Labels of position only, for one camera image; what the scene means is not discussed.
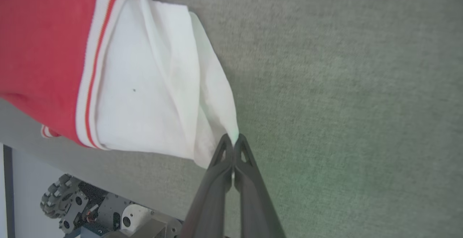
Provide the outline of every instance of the gray carpet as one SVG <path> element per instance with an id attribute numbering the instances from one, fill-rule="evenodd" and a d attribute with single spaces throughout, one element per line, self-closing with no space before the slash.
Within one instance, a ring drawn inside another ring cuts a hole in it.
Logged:
<path id="1" fill-rule="evenodd" d="M 288 237 L 463 237 L 463 0 L 162 1 L 203 22 Z M 39 128 L 0 102 L 0 141 L 187 213 L 203 174 L 193 162 Z M 238 238 L 238 194 L 227 202 Z"/>

